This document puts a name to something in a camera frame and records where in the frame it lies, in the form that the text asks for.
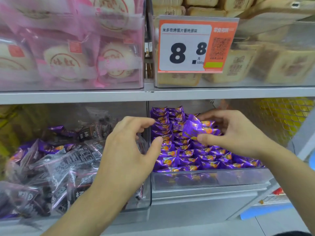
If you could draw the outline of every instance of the stack of purple snacks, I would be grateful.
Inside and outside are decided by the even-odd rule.
[[[187,115],[182,106],[152,108],[150,114],[156,120],[151,127],[152,140],[163,137],[154,172],[263,167],[259,160],[238,156],[219,146],[199,143],[199,134],[221,135],[214,121],[200,121],[195,115]]]

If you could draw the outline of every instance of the person's left hand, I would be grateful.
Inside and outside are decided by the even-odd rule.
[[[152,118],[124,117],[107,137],[100,167],[90,188],[96,194],[111,191],[124,202],[136,192],[151,173],[161,153],[162,137],[154,139],[146,155],[136,143],[136,134],[153,125]]]

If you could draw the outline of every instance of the qr code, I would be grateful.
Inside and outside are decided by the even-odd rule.
[[[214,38],[211,47],[210,59],[223,59],[231,38]]]

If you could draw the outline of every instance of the price tag holder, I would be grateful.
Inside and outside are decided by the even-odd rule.
[[[222,73],[239,18],[160,16],[159,73]]]

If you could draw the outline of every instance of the yellow rectangle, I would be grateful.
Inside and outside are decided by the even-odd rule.
[[[223,62],[207,62],[205,68],[222,68]]]

